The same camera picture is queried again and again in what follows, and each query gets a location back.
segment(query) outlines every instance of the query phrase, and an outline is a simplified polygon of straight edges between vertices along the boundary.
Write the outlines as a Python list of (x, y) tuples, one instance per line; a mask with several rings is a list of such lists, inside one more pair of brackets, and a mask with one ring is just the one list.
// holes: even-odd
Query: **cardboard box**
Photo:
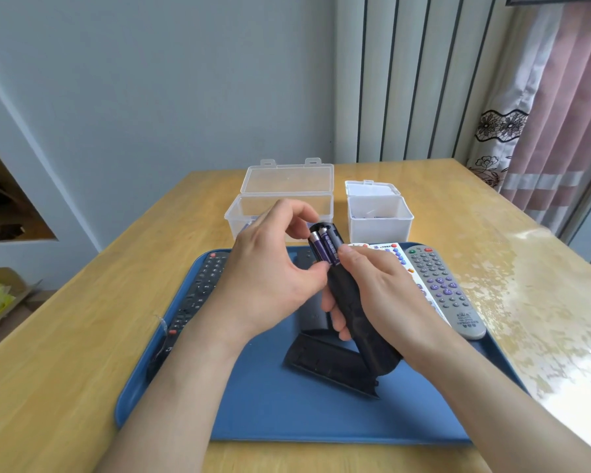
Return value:
[(30, 294), (38, 285), (26, 285), (26, 282), (24, 282), (22, 278), (17, 275), (17, 272), (13, 269), (9, 269), (8, 267), (0, 267), (0, 284), (10, 286), (11, 290), (9, 291), (9, 294), (15, 297), (13, 302), (11, 302), (2, 312), (0, 312), (0, 319), (6, 317), (9, 312), (15, 309), (17, 305), (21, 303), (26, 298), (26, 296), (28, 296), (28, 294)]

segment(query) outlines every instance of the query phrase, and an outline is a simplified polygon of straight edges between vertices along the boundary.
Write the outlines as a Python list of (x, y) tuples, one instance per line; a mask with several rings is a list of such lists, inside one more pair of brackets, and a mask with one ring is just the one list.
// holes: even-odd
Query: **white plastic box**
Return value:
[(346, 181), (350, 242), (406, 242), (413, 214), (394, 184)]
[[(225, 218), (232, 236), (236, 236), (260, 214), (281, 198), (301, 199), (317, 211), (320, 221), (333, 222), (335, 167), (322, 164), (320, 158), (307, 158), (304, 164), (277, 165), (262, 159), (260, 166), (250, 166), (241, 193), (234, 199)], [(306, 242), (285, 236), (288, 242)]]

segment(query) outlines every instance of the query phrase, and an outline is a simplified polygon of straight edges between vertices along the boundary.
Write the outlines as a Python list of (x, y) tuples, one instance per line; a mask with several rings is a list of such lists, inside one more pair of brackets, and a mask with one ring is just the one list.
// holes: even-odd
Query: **gray remote control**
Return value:
[(405, 254), (420, 275), (429, 293), (438, 302), (442, 313), (453, 329), (468, 340), (479, 340), (486, 335), (486, 326), (471, 305), (464, 291), (457, 285), (449, 267), (433, 247), (415, 245)]

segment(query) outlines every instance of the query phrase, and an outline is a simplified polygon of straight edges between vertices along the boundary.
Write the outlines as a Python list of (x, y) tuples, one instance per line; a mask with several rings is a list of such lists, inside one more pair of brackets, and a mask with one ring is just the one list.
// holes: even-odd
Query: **right hand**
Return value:
[[(346, 244), (339, 248), (339, 261), (354, 277), (366, 317), (414, 368), (428, 353), (442, 347), (454, 334), (426, 301), (409, 272), (391, 252)], [(346, 319), (328, 286), (322, 295), (322, 310), (329, 311), (341, 340), (350, 340)]]

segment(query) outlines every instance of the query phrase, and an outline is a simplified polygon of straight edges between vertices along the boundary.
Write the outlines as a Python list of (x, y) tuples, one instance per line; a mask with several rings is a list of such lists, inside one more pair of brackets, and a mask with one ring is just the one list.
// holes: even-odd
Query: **purple battery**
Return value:
[(311, 243), (315, 247), (315, 251), (317, 252), (319, 259), (325, 260), (326, 262), (328, 262), (332, 265), (331, 260), (328, 256), (328, 254), (326, 253), (326, 249), (324, 248), (324, 245), (322, 244), (322, 240), (319, 238), (319, 234), (317, 232), (312, 232), (311, 235), (309, 236), (309, 241), (311, 241)]
[(317, 231), (319, 238), (322, 240), (322, 244), (326, 247), (326, 254), (330, 258), (331, 265), (339, 265), (339, 256), (337, 255), (337, 247), (333, 244), (332, 239), (326, 233), (326, 228), (322, 228)]

